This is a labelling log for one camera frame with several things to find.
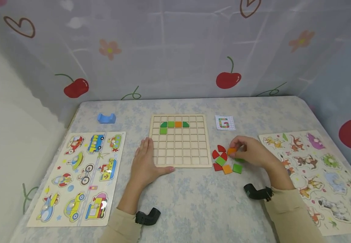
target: red puzzle tile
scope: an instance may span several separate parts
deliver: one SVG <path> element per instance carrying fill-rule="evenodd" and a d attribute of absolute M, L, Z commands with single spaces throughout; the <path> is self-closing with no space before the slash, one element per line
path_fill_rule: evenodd
<path fill-rule="evenodd" d="M 220 164 L 213 163 L 213 168 L 215 171 L 221 171 L 223 170 L 223 167 L 220 166 Z"/>
<path fill-rule="evenodd" d="M 218 145 L 218 146 L 217 146 L 217 150 L 218 150 L 219 152 L 225 152 L 225 148 L 224 148 L 223 146 L 221 146 L 221 145 Z"/>
<path fill-rule="evenodd" d="M 219 157 L 220 156 L 220 154 L 216 151 L 216 150 L 214 150 L 213 152 L 212 152 L 212 157 L 213 157 L 213 159 L 216 159 L 217 157 Z"/>
<path fill-rule="evenodd" d="M 222 157 L 225 161 L 227 161 L 228 159 L 227 154 L 225 152 L 223 152 L 220 157 Z"/>

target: pattern card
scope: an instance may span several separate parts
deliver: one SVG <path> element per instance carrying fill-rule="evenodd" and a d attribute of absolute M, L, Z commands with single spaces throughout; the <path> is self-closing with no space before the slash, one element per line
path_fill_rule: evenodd
<path fill-rule="evenodd" d="M 351 174 L 317 131 L 259 136 L 285 165 L 322 235 L 351 233 Z"/>
<path fill-rule="evenodd" d="M 68 134 L 27 227 L 107 225 L 125 136 Z"/>
<path fill-rule="evenodd" d="M 153 115 L 150 138 L 154 142 L 157 167 L 212 167 L 204 115 Z"/>
<path fill-rule="evenodd" d="M 227 131 L 235 131 L 235 123 L 234 118 L 232 116 L 220 116 L 216 115 L 216 127 L 217 130 L 227 130 Z"/>

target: sleeve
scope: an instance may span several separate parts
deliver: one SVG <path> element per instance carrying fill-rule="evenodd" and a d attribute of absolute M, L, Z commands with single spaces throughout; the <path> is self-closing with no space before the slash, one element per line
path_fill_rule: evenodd
<path fill-rule="evenodd" d="M 135 215 L 116 209 L 109 218 L 99 243 L 137 243 L 141 228 L 141 224 L 135 223 Z"/>
<path fill-rule="evenodd" d="M 272 187 L 272 200 L 265 202 L 281 243 L 324 243 L 324 237 L 310 217 L 297 189 Z"/>

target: animal peg puzzle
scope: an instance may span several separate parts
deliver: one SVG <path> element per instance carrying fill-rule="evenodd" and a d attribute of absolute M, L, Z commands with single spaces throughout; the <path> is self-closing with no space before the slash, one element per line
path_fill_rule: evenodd
<path fill-rule="evenodd" d="M 107 225 L 125 137 L 68 134 L 27 227 Z"/>
<path fill-rule="evenodd" d="M 351 233 L 351 174 L 318 131 L 259 136 L 285 166 L 322 235 Z"/>

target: finger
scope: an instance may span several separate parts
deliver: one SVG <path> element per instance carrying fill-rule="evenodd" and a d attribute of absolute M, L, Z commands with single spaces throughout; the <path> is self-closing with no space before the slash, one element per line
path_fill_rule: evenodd
<path fill-rule="evenodd" d="M 164 174 L 170 174 L 171 172 L 175 171 L 174 167 L 168 166 L 163 168 L 157 168 L 159 176 L 163 176 Z"/>

